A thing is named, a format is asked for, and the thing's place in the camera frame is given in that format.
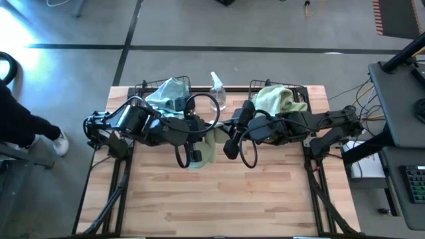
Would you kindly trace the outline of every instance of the wooden tabletop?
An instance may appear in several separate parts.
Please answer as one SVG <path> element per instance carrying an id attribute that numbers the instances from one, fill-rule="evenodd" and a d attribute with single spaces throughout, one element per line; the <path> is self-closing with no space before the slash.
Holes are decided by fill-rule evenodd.
<path id="1" fill-rule="evenodd" d="M 307 88 L 312 112 L 329 110 L 325 88 Z M 125 102 L 127 90 L 112 87 L 106 110 L 112 112 Z M 247 93 L 228 93 L 220 119 L 230 118 L 246 99 Z M 196 113 L 205 121 L 213 120 L 209 99 L 196 98 Z M 239 157 L 227 159 L 222 145 L 216 148 L 216 163 L 187 170 L 179 168 L 170 145 L 136 143 L 122 236 L 317 235 L 301 143 L 259 145 L 254 169 L 245 167 Z M 243 150 L 252 160 L 252 146 L 245 143 Z M 105 158 L 106 152 L 99 150 L 93 163 Z M 338 155 L 339 151 L 333 149 L 332 153 Z M 332 203 L 351 227 L 359 230 L 342 160 L 327 157 L 323 164 Z M 77 232 L 87 229 L 104 207 L 113 168 L 111 159 L 91 171 Z"/>

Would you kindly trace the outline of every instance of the spray bottle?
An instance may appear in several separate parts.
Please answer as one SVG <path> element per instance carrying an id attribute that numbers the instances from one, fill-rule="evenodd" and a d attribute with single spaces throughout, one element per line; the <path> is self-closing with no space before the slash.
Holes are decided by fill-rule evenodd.
<path id="1" fill-rule="evenodd" d="M 224 110 L 226 107 L 226 90 L 224 90 L 223 83 L 220 78 L 215 74 L 215 72 L 211 72 L 212 80 L 214 81 L 214 86 L 210 90 L 210 95 L 214 97 L 214 99 L 218 102 L 220 106 L 220 111 Z M 217 111 L 216 106 L 212 100 L 211 109 Z"/>

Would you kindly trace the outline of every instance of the gray floor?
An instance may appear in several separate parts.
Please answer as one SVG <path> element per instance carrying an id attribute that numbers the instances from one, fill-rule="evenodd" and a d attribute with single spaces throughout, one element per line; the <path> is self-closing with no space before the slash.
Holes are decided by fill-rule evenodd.
<path id="1" fill-rule="evenodd" d="M 51 171 L 18 163 L 0 198 L 2 238 L 66 236 L 72 225 L 93 154 L 82 120 L 103 110 L 121 50 L 29 49 L 22 44 L 124 44 L 137 0 L 87 1 L 79 19 L 75 2 L 57 8 L 44 0 L 9 0 L 0 8 L 0 50 L 12 54 L 21 71 L 11 89 L 34 114 L 62 127 L 70 138 L 64 158 L 54 156 L 43 138 L 32 152 L 54 157 Z M 377 35 L 371 1 L 327 0 L 314 18 L 303 17 L 303 1 L 236 0 L 223 7 L 213 0 L 145 0 L 132 44 L 171 46 L 272 46 L 293 48 L 401 49 L 410 41 Z M 425 8 L 418 5 L 424 19 Z M 267 78 L 292 84 L 325 85 L 332 97 L 367 80 L 367 64 L 391 55 L 195 52 L 131 50 L 120 80 L 133 86 L 143 79 L 187 75 L 192 85 L 211 85 L 215 71 L 226 85 Z M 355 92 L 329 102 L 331 109 L 353 103 Z M 379 132 L 383 123 L 371 124 Z M 363 232 L 376 236 L 424 238 L 403 219 L 382 216 L 383 191 L 352 190 Z M 5 205 L 12 204 L 10 210 Z"/>

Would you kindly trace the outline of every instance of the light green cloth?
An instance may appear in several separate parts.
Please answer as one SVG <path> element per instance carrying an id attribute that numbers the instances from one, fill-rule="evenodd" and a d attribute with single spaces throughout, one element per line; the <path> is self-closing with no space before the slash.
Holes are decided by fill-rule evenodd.
<path id="1" fill-rule="evenodd" d="M 174 112 L 174 101 L 179 97 L 185 96 L 189 96 L 189 89 L 186 84 L 175 78 L 170 78 L 154 93 L 148 95 L 146 101 L 150 105 L 156 106 L 159 110 L 164 110 L 167 113 L 177 113 Z"/>
<path id="2" fill-rule="evenodd" d="M 265 110 L 272 116 L 278 113 L 307 110 L 306 103 L 294 102 L 292 91 L 281 85 L 262 88 L 252 98 L 252 102 L 256 110 Z"/>
<path id="3" fill-rule="evenodd" d="M 223 132 L 217 127 L 222 126 L 222 123 L 217 123 L 215 129 L 209 131 L 204 138 L 204 141 L 195 143 L 195 149 L 201 151 L 202 161 L 198 163 L 191 163 L 189 169 L 200 169 L 206 163 L 214 163 L 217 158 L 216 143 L 226 143 L 230 139 L 227 133 Z"/>

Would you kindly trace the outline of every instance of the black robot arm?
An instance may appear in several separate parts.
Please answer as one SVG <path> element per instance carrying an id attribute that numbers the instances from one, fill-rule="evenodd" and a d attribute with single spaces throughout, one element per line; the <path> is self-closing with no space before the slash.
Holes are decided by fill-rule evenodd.
<path id="1" fill-rule="evenodd" d="M 186 168 L 190 162 L 202 160 L 201 152 L 195 149 L 194 143 L 203 140 L 206 132 L 213 129 L 220 116 L 220 113 L 217 113 L 215 123 L 207 128 L 199 116 L 190 113 L 195 108 L 194 97 L 185 99 L 186 104 L 179 108 L 184 112 L 181 118 L 163 117 L 143 98 L 137 96 L 131 97 L 113 113 L 94 112 L 84 120 L 83 125 L 84 133 L 89 139 L 88 144 L 94 149 L 107 145 L 112 157 L 122 158 L 126 153 L 127 143 L 111 133 L 117 131 L 121 136 L 151 147 L 163 144 L 174 146 L 178 164 Z M 145 102 L 145 106 L 132 105 L 132 100 Z M 177 150 L 182 145 L 186 151 L 185 164 Z"/>
<path id="2" fill-rule="evenodd" d="M 240 154 L 240 143 L 244 140 L 251 140 L 257 145 L 304 141 L 309 147 L 310 158 L 317 159 L 329 152 L 330 145 L 362 133 L 363 127 L 355 112 L 354 106 L 346 106 L 342 110 L 322 114 L 288 112 L 271 116 L 268 112 L 255 110 L 254 104 L 247 100 L 234 112 L 232 119 L 224 123 L 230 139 L 223 150 L 229 159 L 236 159 Z M 319 130 L 329 128 L 331 130 L 323 137 L 312 137 Z"/>

